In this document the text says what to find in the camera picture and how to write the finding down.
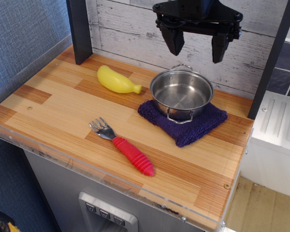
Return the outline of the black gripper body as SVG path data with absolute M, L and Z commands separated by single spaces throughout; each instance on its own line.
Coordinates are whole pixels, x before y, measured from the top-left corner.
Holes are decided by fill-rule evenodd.
M 182 39 L 183 33 L 239 39 L 243 14 L 218 0 L 171 0 L 153 5 L 157 27 L 167 40 Z

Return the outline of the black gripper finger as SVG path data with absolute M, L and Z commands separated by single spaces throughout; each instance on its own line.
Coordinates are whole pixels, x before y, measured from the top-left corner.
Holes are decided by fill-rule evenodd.
M 233 41 L 233 35 L 229 33 L 218 33 L 212 38 L 212 60 L 215 64 L 222 62 L 225 51 L 230 42 Z
M 178 56 L 185 43 L 183 32 L 178 29 L 168 28 L 163 24 L 160 25 L 160 31 L 170 52 Z

